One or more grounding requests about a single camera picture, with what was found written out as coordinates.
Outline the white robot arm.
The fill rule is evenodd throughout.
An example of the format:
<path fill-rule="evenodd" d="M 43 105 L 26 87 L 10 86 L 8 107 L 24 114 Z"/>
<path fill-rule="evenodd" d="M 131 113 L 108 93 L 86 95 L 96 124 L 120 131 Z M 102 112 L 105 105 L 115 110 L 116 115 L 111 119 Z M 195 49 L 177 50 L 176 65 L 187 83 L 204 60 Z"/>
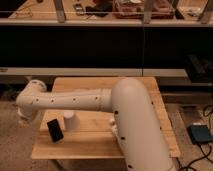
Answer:
<path fill-rule="evenodd" d="M 110 112 L 128 171 L 176 171 L 146 86 L 135 78 L 110 89 L 51 93 L 40 80 L 30 81 L 16 98 L 18 115 L 31 121 L 40 109 Z"/>

